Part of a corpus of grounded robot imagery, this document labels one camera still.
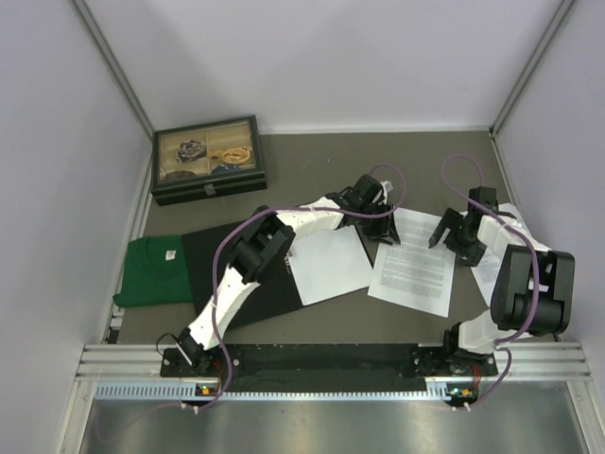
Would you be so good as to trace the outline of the printed text paper sheet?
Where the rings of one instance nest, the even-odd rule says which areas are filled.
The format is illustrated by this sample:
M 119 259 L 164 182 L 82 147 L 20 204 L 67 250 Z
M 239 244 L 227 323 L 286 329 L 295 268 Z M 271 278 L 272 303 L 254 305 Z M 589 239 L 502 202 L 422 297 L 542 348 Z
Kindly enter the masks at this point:
M 439 220 L 405 208 L 394 213 L 401 243 L 378 247 L 370 297 L 438 317 L 449 316 L 455 255 L 442 244 L 428 246 Z

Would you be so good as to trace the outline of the white folder black inside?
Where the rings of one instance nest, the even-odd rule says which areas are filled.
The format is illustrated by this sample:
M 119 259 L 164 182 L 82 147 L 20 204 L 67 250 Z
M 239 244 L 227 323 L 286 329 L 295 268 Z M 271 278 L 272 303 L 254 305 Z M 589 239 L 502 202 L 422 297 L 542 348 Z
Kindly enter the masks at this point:
M 199 315 L 212 300 L 212 263 L 220 242 L 239 224 L 232 222 L 201 230 L 181 237 L 193 305 Z M 297 290 L 293 274 L 289 275 L 283 261 L 270 279 L 255 289 L 239 308 L 228 328 L 234 330 L 260 323 L 305 308 Z

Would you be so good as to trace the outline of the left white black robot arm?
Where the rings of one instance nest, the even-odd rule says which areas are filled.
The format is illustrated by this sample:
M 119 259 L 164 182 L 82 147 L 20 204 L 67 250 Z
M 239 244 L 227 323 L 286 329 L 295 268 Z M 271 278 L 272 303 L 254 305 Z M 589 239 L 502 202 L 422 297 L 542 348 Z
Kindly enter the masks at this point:
M 389 202 L 389 183 L 370 174 L 308 204 L 258 208 L 217 245 L 208 303 L 176 340 L 183 366 L 194 375 L 212 369 L 212 349 L 223 342 L 229 324 L 249 296 L 285 261 L 296 238 L 359 223 L 375 240 L 398 244 L 395 210 Z

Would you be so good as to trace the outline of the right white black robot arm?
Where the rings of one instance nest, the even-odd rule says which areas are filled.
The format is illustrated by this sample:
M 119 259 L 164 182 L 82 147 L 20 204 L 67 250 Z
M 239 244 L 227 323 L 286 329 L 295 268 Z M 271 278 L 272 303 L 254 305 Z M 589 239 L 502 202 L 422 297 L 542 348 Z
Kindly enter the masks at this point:
M 494 188 L 470 189 L 464 214 L 444 212 L 428 239 L 430 249 L 439 244 L 465 267 L 478 266 L 486 252 L 499 263 L 489 309 L 443 334 L 441 363 L 448 372 L 463 374 L 496 346 L 525 334 L 559 335 L 567 329 L 575 257 L 535 240 L 514 215 L 500 211 Z

